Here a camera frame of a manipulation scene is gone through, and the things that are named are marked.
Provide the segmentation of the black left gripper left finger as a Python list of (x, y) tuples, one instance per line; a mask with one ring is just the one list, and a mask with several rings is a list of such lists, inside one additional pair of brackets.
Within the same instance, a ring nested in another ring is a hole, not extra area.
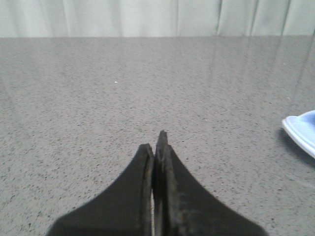
[(93, 200), (60, 217), (50, 236), (150, 236), (154, 157), (139, 146), (119, 177)]

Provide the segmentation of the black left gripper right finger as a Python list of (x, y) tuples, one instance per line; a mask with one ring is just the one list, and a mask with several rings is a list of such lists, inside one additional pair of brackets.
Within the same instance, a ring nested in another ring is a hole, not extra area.
[(153, 172), (154, 226), (157, 236), (265, 236), (255, 222), (208, 192), (168, 144), (157, 140)]

